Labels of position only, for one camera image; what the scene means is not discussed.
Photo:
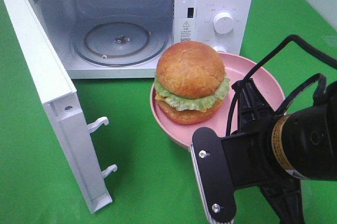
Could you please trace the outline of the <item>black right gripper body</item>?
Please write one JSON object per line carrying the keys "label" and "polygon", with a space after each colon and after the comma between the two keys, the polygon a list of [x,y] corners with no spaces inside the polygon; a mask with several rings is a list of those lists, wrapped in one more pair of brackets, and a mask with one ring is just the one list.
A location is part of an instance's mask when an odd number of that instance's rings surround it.
{"label": "black right gripper body", "polygon": [[246,131],[221,138],[221,188],[298,187],[298,180],[284,170],[292,167],[281,147],[282,127],[288,117],[252,121]]}

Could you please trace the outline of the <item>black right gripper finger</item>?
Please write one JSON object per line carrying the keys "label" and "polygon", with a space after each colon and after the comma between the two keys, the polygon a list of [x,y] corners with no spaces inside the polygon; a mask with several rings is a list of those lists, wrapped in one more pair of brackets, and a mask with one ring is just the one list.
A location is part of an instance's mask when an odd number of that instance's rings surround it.
{"label": "black right gripper finger", "polygon": [[274,109],[266,101],[255,85],[253,79],[248,79],[242,89],[239,89],[241,81],[232,85],[237,99],[237,133],[259,133],[269,135],[274,122]]}
{"label": "black right gripper finger", "polygon": [[305,224],[301,183],[298,179],[281,179],[260,186],[280,223]]}

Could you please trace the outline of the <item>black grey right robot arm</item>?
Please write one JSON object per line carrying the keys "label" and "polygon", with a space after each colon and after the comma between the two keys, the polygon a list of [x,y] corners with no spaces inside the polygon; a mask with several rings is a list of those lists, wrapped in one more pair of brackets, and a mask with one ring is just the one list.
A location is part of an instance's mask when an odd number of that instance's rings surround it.
{"label": "black grey right robot arm", "polygon": [[304,223],[301,181],[336,180],[336,83],[315,74],[278,109],[252,79],[233,89],[237,130],[221,143],[234,187],[258,186],[281,223]]}

